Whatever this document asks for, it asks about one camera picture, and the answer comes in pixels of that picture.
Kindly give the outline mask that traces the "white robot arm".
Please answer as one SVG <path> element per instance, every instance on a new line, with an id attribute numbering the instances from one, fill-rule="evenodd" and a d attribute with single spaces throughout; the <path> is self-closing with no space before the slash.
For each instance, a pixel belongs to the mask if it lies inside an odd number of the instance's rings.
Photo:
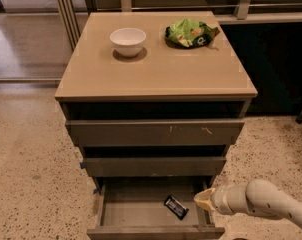
<path id="1" fill-rule="evenodd" d="M 222 215 L 243 213 L 267 219 L 287 219 L 302 229 L 302 202 L 273 183 L 254 179 L 246 184 L 209 188 L 194 196 L 195 203 L 206 211 Z"/>

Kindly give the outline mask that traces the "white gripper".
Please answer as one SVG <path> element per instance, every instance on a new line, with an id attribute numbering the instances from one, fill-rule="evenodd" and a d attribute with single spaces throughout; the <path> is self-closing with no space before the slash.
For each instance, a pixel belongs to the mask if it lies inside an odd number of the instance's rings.
<path id="1" fill-rule="evenodd" d="M 229 185 L 222 185 L 216 189 L 206 189 L 194 196 L 194 202 L 206 211 L 211 212 L 216 210 L 222 215 L 233 215 L 234 212 L 230 208 L 227 198 L 229 189 Z"/>

